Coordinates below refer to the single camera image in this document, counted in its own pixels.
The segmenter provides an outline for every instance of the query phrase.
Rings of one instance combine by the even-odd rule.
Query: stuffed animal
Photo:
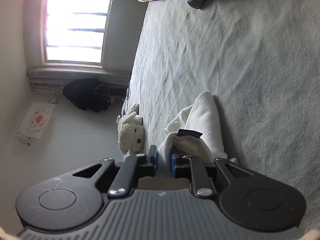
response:
[[[119,149],[125,155],[137,154],[144,144],[143,118],[139,113],[139,104],[135,103],[124,116],[118,116]]]

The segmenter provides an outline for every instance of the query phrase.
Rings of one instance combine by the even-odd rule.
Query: stuffed animal's ear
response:
[[[117,117],[117,124],[119,124],[120,118],[121,118],[121,116],[118,115],[118,117]]]

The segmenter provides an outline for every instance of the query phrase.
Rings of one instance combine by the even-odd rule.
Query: ribbed gray panel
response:
[[[24,231],[22,240],[294,240],[297,228],[280,233],[260,233],[228,220],[211,200],[175,191],[135,190],[123,200],[113,200],[92,224],[65,234],[45,235]]]

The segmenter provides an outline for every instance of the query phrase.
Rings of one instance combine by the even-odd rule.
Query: bed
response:
[[[320,228],[320,0],[150,2],[130,81],[145,151],[203,91],[229,158],[300,190]]]

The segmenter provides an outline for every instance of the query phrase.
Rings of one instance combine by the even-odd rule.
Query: wall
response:
[[[49,101],[43,95],[33,96],[32,100]],[[121,107],[122,103],[114,103],[101,113],[83,111],[61,95],[41,139],[34,139],[28,146],[19,143],[13,133],[0,158],[0,226],[10,233],[22,229],[15,199],[26,187],[105,157],[121,162],[116,124]]]
[[[30,67],[42,66],[41,1],[26,0],[25,30]],[[106,68],[131,71],[148,3],[113,0],[106,37]]]
[[[31,95],[22,15],[23,0],[0,0],[0,155]]]

